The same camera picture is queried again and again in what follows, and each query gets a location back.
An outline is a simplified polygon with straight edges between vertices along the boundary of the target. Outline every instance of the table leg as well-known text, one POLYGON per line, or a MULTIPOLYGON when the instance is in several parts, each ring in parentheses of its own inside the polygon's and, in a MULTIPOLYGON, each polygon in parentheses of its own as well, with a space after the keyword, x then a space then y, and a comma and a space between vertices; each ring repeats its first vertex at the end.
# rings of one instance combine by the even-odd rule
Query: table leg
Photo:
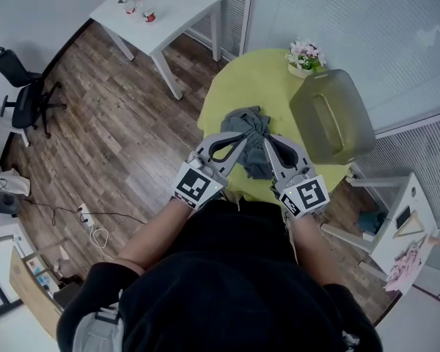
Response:
POLYGON ((105 27, 104 25, 101 25, 101 26, 106 30, 108 35, 117 44, 117 47, 120 48, 120 50, 124 53, 124 55, 126 55, 127 58, 130 61, 132 61, 134 59, 133 54, 132 54, 131 50, 129 50, 128 47, 125 45, 124 41, 120 38, 120 36, 117 35, 115 32, 113 32, 112 30, 105 27))
POLYGON ((212 55, 217 62, 221 58, 221 5, 220 1, 215 4, 210 12, 210 24, 212 31, 212 55))
POLYGON ((386 281, 386 278, 388 277, 383 271, 380 271, 377 268, 374 268, 373 266, 370 266, 363 261, 361 261, 359 263, 359 267, 363 271, 366 271, 367 273, 372 274, 373 276, 376 276, 377 278, 383 280, 384 282, 386 281))
POLYGON ((351 179, 348 181, 355 187, 368 188, 397 188, 402 186, 408 180, 407 176, 402 177, 383 177, 378 179, 351 179))
POLYGON ((6 117, 2 117, 0 119, 0 129, 5 129, 5 130, 9 131, 10 133, 20 134, 21 138, 23 139, 24 145, 26 147, 28 147, 30 145, 26 131, 24 129, 18 129, 18 128, 12 127, 12 122, 10 119, 7 119, 6 117))
POLYGON ((366 241, 363 238, 360 238, 358 236, 353 235, 352 233, 342 231, 339 228, 330 226, 329 224, 324 223, 321 226, 321 229, 324 232, 327 232, 330 235, 333 235, 333 236, 339 238, 340 240, 347 241, 350 245, 354 245, 357 248, 365 250, 367 253, 370 253, 370 251, 373 248, 372 242, 366 241))
POLYGON ((161 51, 151 54, 151 57, 175 98, 178 100, 181 99, 183 97, 183 93, 181 92, 181 89, 179 88, 179 85, 177 84, 171 69, 169 69, 168 63, 166 62, 166 59, 161 51))

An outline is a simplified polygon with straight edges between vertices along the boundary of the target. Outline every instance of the person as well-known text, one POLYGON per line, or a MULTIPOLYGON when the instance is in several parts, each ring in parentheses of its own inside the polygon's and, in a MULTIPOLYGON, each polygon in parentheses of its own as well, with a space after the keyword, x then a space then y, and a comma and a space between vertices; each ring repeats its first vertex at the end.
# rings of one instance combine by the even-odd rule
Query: person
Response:
POLYGON ((291 235, 278 205, 211 200, 191 216, 173 198, 91 267, 60 350, 382 351, 314 219, 292 220, 291 235))

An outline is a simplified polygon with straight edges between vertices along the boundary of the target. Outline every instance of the flower pot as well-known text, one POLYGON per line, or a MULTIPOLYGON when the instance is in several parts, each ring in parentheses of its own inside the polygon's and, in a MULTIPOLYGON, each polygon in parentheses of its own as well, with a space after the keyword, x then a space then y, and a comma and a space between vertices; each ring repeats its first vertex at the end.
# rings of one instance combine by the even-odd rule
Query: flower pot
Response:
POLYGON ((294 67, 290 63, 288 63, 288 71, 290 74, 293 74, 295 77, 303 78, 305 79, 307 76, 313 73, 313 69, 307 70, 307 69, 301 69, 298 67, 294 67))

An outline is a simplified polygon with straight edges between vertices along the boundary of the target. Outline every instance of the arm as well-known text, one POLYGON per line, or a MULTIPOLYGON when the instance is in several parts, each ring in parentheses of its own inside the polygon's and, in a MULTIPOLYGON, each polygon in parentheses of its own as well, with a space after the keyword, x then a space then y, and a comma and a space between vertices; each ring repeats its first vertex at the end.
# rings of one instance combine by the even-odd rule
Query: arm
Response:
POLYGON ((331 296, 342 317, 343 330, 360 339, 354 351, 382 352, 375 328, 343 285, 339 266, 313 217, 306 215, 293 219, 292 235, 298 261, 331 296))
POLYGON ((114 260, 142 274, 157 263, 184 227, 192 209, 172 199, 155 218, 149 220, 124 246, 114 260))
POLYGON ((298 261, 320 285, 343 285, 339 267, 311 215, 292 219, 293 244, 298 261))

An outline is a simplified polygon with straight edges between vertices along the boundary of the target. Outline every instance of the black office chair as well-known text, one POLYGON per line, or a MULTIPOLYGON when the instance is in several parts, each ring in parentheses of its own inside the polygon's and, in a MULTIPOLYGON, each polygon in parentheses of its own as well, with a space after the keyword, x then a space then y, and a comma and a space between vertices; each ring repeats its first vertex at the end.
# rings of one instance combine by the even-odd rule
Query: black office chair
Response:
POLYGON ((47 131, 45 113, 48 109, 56 107, 67 108, 67 105, 63 103, 49 103, 55 89, 61 88, 62 84, 56 82, 50 92, 42 94, 44 90, 43 75, 26 70, 15 52, 5 50, 3 47, 0 47, 0 73, 5 76, 12 86, 23 87, 18 94, 16 102, 9 102, 8 95, 5 97, 1 105, 0 116, 3 117, 7 107, 15 107, 12 126, 18 129, 32 126, 36 130, 37 126, 35 123, 41 115, 45 136, 48 139, 51 138, 51 134, 47 131))

